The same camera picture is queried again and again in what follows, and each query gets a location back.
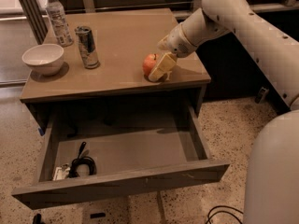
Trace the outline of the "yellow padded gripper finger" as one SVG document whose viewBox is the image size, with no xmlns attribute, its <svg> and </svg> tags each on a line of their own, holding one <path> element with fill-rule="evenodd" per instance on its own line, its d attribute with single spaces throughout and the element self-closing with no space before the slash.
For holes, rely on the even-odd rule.
<svg viewBox="0 0 299 224">
<path fill-rule="evenodd" d="M 167 46 L 167 38 L 168 36 L 166 35 L 163 39 L 161 39 L 158 44 L 157 44 L 157 48 L 160 50 L 168 50 L 168 46 Z"/>
<path fill-rule="evenodd" d="M 163 53 L 149 73 L 149 81 L 156 82 L 177 64 L 177 55 Z"/>
</svg>

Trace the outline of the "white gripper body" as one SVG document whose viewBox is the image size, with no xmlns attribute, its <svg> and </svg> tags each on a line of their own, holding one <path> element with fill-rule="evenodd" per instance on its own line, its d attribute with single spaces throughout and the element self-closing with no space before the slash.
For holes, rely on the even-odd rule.
<svg viewBox="0 0 299 224">
<path fill-rule="evenodd" d="M 169 51 L 184 58 L 196 50 L 195 38 L 193 31 L 181 22 L 166 36 L 165 44 Z"/>
</svg>

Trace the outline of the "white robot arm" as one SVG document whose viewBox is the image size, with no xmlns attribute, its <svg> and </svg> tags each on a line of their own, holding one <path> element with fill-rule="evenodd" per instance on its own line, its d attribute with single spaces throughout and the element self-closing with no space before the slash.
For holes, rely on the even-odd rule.
<svg viewBox="0 0 299 224">
<path fill-rule="evenodd" d="M 258 65 L 289 112 L 260 131 L 247 172 L 243 224 L 299 224 L 299 43 L 258 16 L 246 0 L 202 0 L 165 36 L 150 70 L 158 81 L 208 40 L 231 32 Z"/>
</svg>

